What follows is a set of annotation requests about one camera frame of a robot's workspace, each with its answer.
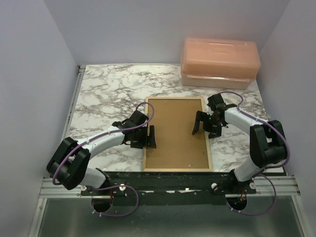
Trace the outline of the brown fibreboard backing board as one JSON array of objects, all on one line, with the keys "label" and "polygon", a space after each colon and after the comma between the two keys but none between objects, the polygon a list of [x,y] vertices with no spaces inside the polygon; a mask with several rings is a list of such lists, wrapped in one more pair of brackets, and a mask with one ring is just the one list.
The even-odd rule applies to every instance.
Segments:
[{"label": "brown fibreboard backing board", "polygon": [[143,152],[143,171],[202,172],[212,171],[208,134],[200,129],[192,134],[196,112],[205,111],[202,97],[147,97],[153,105],[145,107],[153,115],[156,148]]}]

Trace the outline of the orange translucent plastic box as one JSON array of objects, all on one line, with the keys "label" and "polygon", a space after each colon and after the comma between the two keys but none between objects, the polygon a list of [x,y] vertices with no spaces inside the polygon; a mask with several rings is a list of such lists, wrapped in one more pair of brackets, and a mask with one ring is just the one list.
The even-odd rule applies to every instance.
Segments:
[{"label": "orange translucent plastic box", "polygon": [[187,38],[181,54],[181,83],[245,90],[256,80],[260,66],[252,41]]}]

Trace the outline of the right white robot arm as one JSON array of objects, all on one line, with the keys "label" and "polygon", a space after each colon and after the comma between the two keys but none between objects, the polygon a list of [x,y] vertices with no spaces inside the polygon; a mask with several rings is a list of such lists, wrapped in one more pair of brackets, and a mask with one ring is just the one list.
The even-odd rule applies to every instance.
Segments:
[{"label": "right white robot arm", "polygon": [[245,182],[251,180],[267,169],[285,166],[290,159],[290,148],[285,138],[283,127],[278,120],[265,120],[253,116],[240,108],[243,97],[230,92],[240,98],[236,104],[224,102],[220,92],[208,97],[207,106],[211,114],[197,111],[192,134],[199,131],[200,123],[203,130],[208,132],[208,138],[218,138],[222,134],[222,128],[233,125],[249,135],[250,157],[237,168],[230,172],[227,181],[228,190],[234,194],[245,188]]}]

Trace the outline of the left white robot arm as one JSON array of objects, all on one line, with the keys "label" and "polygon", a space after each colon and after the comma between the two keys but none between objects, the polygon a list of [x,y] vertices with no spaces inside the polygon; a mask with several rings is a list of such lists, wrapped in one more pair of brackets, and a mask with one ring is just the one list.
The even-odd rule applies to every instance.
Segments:
[{"label": "left white robot arm", "polygon": [[135,110],[129,118],[114,122],[95,136],[81,140],[63,139],[46,167],[52,183],[67,190],[82,185],[92,188],[99,195],[106,194],[110,187],[109,177],[99,168],[89,168],[90,160],[120,145],[135,149],[156,148],[155,127],[148,124],[154,114],[146,116]]}]

